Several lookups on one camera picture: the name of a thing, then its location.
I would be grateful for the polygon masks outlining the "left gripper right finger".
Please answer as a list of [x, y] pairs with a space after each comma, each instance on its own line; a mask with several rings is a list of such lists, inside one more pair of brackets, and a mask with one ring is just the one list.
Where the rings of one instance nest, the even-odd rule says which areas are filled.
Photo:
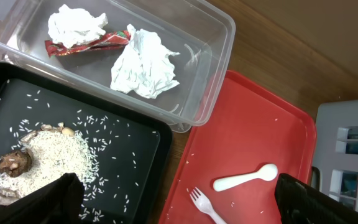
[[358, 212], [286, 173], [278, 176], [275, 200], [282, 224], [358, 224]]

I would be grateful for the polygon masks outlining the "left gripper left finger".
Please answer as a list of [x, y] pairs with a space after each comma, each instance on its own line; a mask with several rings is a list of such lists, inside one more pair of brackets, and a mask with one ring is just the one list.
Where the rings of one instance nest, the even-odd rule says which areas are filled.
[[0, 224], [79, 223], [84, 187], [76, 174], [59, 179], [8, 205], [0, 205]]

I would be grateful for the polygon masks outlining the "food leftovers with rice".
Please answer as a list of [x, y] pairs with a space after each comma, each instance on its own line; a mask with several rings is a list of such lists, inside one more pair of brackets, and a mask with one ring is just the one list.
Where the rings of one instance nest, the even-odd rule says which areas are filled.
[[0, 157], [0, 205], [10, 205], [65, 174], [75, 174], [86, 188], [99, 177], [95, 151], [63, 123], [31, 130], [19, 146]]

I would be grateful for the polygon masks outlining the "white plastic fork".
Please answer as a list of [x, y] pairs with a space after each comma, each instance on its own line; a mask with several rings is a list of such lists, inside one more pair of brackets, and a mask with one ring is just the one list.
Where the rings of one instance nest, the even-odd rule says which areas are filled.
[[199, 188], [195, 187], [190, 192], [190, 197], [196, 208], [202, 213], [207, 214], [215, 224], [227, 224], [214, 210], [209, 198]]

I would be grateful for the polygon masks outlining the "red snack wrapper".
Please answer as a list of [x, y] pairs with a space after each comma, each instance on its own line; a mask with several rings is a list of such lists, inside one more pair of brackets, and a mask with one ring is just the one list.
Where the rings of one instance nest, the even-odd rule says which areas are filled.
[[88, 44], [74, 45], [71, 48], [66, 48], [63, 44], [54, 44], [51, 40], [46, 40], [45, 48], [49, 57], [59, 57], [80, 52], [122, 48], [129, 43], [130, 39], [131, 35], [129, 31], [124, 30], [105, 34], [98, 40]]

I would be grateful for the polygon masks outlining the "small white napkin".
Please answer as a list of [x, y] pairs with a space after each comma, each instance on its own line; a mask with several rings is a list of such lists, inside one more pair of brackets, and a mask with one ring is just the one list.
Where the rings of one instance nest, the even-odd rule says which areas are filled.
[[71, 9], [63, 4], [48, 19], [48, 35], [54, 44], [63, 44], [69, 49], [100, 39], [106, 33], [103, 27], [107, 24], [105, 13], [94, 17], [83, 8]]

